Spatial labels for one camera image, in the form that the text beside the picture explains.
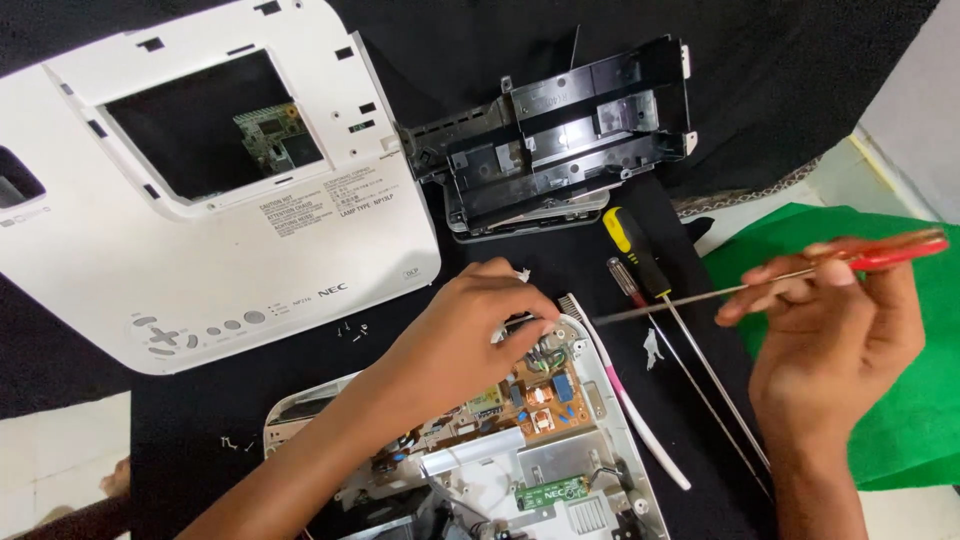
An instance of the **person's right hand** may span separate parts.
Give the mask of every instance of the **person's right hand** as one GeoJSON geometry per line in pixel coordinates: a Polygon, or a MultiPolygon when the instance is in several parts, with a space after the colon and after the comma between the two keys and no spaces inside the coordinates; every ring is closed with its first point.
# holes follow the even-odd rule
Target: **person's right hand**
{"type": "Polygon", "coordinates": [[[924,347],[909,262],[857,279],[827,260],[812,275],[764,283],[808,268],[812,258],[857,239],[814,244],[743,275],[748,287],[717,313],[721,326],[766,311],[770,326],[750,380],[750,399],[771,458],[842,456],[856,422],[924,347]]]}

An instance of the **caution hot label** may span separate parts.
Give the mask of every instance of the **caution hot label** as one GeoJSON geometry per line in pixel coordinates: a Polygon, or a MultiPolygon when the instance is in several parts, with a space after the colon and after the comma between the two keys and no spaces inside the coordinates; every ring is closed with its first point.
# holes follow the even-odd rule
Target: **caution hot label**
{"type": "Polygon", "coordinates": [[[398,187],[399,184],[389,184],[378,178],[373,167],[364,167],[324,182],[324,188],[341,217],[390,202],[394,198],[391,191],[398,187]]]}
{"type": "Polygon", "coordinates": [[[287,195],[260,205],[260,210],[282,238],[314,223],[320,223],[333,213],[332,210],[324,212],[324,202],[321,200],[323,194],[321,190],[317,190],[300,196],[287,195]]]}

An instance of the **directional button pad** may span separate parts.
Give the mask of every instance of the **directional button pad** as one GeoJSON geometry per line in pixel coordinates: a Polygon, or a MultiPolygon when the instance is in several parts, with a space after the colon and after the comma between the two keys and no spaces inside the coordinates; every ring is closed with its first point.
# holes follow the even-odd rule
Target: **directional button pad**
{"type": "Polygon", "coordinates": [[[177,342],[174,341],[174,338],[180,335],[178,331],[168,331],[164,332],[159,328],[151,328],[151,331],[155,334],[154,337],[150,338],[151,343],[166,343],[167,345],[173,347],[177,345],[177,342]]]}

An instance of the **hand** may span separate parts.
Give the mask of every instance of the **hand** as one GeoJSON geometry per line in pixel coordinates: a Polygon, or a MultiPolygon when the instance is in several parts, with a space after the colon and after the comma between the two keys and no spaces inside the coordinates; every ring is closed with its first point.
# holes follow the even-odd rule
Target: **hand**
{"type": "Polygon", "coordinates": [[[924,347],[924,326],[909,262],[860,282],[827,259],[808,276],[764,283],[808,268],[862,240],[814,244],[743,275],[753,284],[717,313],[722,326],[766,311],[770,326],[750,379],[750,399],[771,458],[842,456],[856,422],[924,347]]]}
{"type": "Polygon", "coordinates": [[[347,390],[363,387],[366,395],[401,410],[396,437],[504,380],[559,317],[553,303],[519,280],[505,258],[474,262],[444,285],[387,354],[347,390]],[[540,319],[491,343],[503,321],[524,311],[540,319]]]}

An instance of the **person's left hand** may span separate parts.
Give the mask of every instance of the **person's left hand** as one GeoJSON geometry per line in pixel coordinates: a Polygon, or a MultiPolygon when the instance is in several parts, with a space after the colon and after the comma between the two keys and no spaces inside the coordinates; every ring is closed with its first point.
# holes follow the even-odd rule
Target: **person's left hand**
{"type": "Polygon", "coordinates": [[[382,413],[396,423],[393,435],[403,434],[504,380],[559,317],[550,299],[519,280],[507,259],[474,262],[444,285],[387,354],[344,394],[362,391],[368,402],[388,407],[389,413],[382,413]],[[539,319],[491,343],[503,321],[525,311],[539,319]]]}

